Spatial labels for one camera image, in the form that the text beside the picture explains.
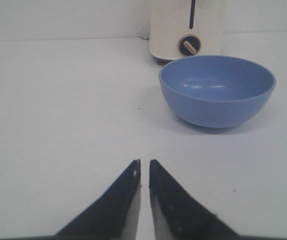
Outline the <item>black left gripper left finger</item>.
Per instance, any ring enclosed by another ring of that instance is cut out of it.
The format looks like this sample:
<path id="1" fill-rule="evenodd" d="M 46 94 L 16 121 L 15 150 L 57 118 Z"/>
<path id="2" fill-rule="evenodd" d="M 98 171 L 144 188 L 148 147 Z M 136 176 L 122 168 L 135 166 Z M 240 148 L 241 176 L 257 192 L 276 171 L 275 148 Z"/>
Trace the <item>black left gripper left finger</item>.
<path id="1" fill-rule="evenodd" d="M 133 160 L 93 204 L 56 237 L 135 237 L 141 207 L 141 162 Z"/>

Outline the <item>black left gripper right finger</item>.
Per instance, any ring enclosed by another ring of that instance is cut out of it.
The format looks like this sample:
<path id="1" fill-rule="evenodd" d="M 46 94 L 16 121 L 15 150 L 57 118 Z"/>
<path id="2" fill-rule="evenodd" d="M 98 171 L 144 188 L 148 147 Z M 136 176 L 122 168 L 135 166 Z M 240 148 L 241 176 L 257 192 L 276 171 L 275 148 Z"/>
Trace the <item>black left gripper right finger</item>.
<path id="1" fill-rule="evenodd" d="M 149 164 L 150 206 L 156 237 L 236 237 L 156 160 Z"/>

